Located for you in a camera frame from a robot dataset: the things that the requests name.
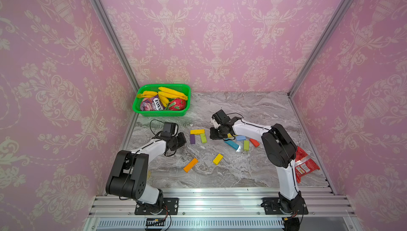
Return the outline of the orange block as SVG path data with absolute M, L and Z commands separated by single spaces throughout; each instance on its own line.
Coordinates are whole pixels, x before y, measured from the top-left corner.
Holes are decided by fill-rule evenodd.
M 196 158 L 194 158 L 193 160 L 191 160 L 184 168 L 183 170 L 185 171 L 185 173 L 188 173 L 189 171 L 191 171 L 193 169 L 193 167 L 198 164 L 198 160 Z

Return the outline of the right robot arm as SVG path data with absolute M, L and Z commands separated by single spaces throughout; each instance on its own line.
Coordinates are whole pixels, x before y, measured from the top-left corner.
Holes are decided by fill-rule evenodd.
M 210 129 L 212 140 L 226 139 L 228 134 L 245 136 L 261 141 L 268 160 L 276 167 L 279 179 L 279 193 L 276 205 L 288 215 L 307 215 L 308 209 L 298 188 L 295 174 L 297 145 L 281 124 L 273 126 L 249 123 L 241 118 L 226 116 L 211 118 L 214 125 Z

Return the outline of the purple block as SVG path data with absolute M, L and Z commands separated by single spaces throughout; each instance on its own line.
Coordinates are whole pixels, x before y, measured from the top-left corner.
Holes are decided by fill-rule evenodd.
M 194 134 L 190 134 L 190 144 L 196 144 L 196 137 Z

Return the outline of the yellow block top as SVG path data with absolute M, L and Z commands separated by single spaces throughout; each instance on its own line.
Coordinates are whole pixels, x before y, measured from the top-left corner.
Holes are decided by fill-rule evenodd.
M 194 129 L 190 131 L 191 135 L 201 135 L 204 134 L 205 130 L 204 129 Z

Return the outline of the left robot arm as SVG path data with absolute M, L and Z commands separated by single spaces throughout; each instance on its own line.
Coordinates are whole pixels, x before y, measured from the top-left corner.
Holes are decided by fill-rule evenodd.
M 169 137 L 156 136 L 132 151 L 119 151 L 107 180 L 106 193 L 118 196 L 120 200 L 136 201 L 139 205 L 135 210 L 136 215 L 163 214 L 162 190 L 147 184 L 148 165 L 167 151 L 175 152 L 186 142 L 184 133 L 178 133 Z

